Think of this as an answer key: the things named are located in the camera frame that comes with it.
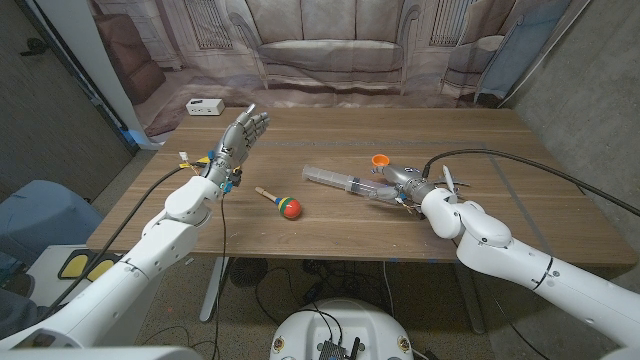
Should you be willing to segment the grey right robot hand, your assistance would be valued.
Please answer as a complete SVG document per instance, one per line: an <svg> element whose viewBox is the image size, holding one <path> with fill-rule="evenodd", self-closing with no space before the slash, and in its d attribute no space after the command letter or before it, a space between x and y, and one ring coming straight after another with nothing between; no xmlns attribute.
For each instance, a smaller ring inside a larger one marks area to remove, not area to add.
<svg viewBox="0 0 640 360"><path fill-rule="evenodd" d="M424 197L435 188L423 177L422 172L414 167L389 164L375 166L372 172L383 175L391 183L388 187L378 188L372 195L373 198L396 200L404 197L421 204Z"/></svg>

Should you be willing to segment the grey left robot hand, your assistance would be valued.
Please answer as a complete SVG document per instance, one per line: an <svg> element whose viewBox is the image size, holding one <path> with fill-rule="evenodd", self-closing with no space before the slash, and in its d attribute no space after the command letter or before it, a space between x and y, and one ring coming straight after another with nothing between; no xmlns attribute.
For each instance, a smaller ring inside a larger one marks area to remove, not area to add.
<svg viewBox="0 0 640 360"><path fill-rule="evenodd" d="M266 132L270 122L266 112L253 115L254 109L255 105L251 104L227 127L213 148L210 162L201 173L202 177L220 185L244 163L250 149Z"/></svg>

